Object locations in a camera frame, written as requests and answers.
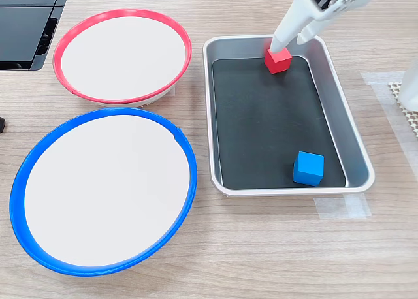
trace wooden table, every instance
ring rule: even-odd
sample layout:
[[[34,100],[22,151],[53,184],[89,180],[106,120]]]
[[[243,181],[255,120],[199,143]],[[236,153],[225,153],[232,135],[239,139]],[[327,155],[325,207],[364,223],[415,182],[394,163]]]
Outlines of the wooden table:
[[[374,0],[321,35],[376,169],[376,184],[366,193],[371,217],[320,219],[313,197],[226,198],[210,182],[202,45],[218,35],[271,33],[290,3],[67,1],[44,68],[0,72],[0,115],[7,121],[0,135],[0,298],[418,298],[418,183],[361,77],[404,71],[418,56],[418,0]],[[98,108],[55,78],[57,41],[84,18],[124,7],[165,13],[190,34],[193,60],[175,97],[149,109],[190,140],[199,168],[196,199],[178,233],[152,258],[104,277],[60,275],[20,247],[8,214],[10,188],[46,133]],[[117,43],[109,46],[109,52],[117,49]]]

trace blue-rimmed plate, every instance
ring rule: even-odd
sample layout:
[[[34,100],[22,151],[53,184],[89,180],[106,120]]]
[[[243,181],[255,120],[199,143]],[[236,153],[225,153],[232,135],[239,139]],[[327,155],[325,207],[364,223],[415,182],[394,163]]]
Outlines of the blue-rimmed plate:
[[[22,247],[62,274],[118,272],[148,258],[190,210],[197,166],[161,116],[109,108],[45,136],[20,167],[10,218]]]

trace tray rim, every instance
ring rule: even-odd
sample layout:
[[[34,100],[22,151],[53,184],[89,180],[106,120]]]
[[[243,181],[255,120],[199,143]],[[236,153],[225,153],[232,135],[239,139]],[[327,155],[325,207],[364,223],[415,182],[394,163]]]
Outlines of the tray rim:
[[[366,147],[362,141],[360,136],[360,132],[354,122],[354,117],[351,113],[349,108],[346,96],[344,95],[344,91],[342,90],[342,86],[338,79],[337,73],[334,68],[334,64],[332,62],[331,56],[329,54],[328,48],[324,42],[324,40],[319,37],[315,36],[312,40],[317,41],[322,46],[324,53],[327,57],[329,67],[332,72],[332,76],[334,78],[335,85],[337,90],[340,94],[342,103],[346,110],[346,114],[348,120],[351,125],[351,129],[353,130],[357,143],[359,145],[359,149],[361,151],[361,155],[364,159],[364,162],[367,167],[368,171],[368,179],[364,184],[358,187],[307,187],[307,188],[280,188],[280,189],[241,189],[241,190],[234,190],[224,187],[216,178],[215,175],[215,162],[214,162],[214,137],[212,134],[212,112],[211,112],[211,104],[210,104],[210,84],[209,84],[209,73],[211,72],[208,63],[208,47],[211,43],[219,40],[228,40],[228,39],[258,39],[258,38],[266,38],[272,39],[273,35],[233,35],[233,36],[218,36],[207,40],[203,46],[203,62],[204,62],[204,82],[205,82],[205,99],[206,99],[206,121],[208,126],[208,146],[209,146],[209,164],[210,164],[210,179],[214,184],[215,188],[221,191],[224,195],[232,196],[232,197],[255,197],[255,196],[293,196],[293,195],[329,195],[329,194],[344,194],[344,193],[363,193],[374,184],[376,179],[376,174],[374,172],[372,162],[368,156]]]

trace cube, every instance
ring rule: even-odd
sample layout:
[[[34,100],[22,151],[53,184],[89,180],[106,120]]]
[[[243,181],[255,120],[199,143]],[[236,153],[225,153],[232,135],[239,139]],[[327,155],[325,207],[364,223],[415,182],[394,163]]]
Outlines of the cube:
[[[278,72],[287,71],[292,63],[292,55],[284,48],[279,53],[272,53],[270,49],[267,50],[266,66],[271,74],[277,74]]]
[[[324,157],[300,151],[293,167],[293,181],[318,186],[324,176]]]

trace clear tape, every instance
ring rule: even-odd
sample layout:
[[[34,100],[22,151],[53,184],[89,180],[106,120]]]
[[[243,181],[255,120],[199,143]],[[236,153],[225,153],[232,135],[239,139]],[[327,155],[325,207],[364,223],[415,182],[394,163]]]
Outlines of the clear tape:
[[[405,72],[362,73],[366,84],[372,86],[400,147],[418,181],[418,140],[388,85],[401,82]]]
[[[320,219],[366,219],[372,216],[364,193],[344,194],[342,198],[314,198]]]

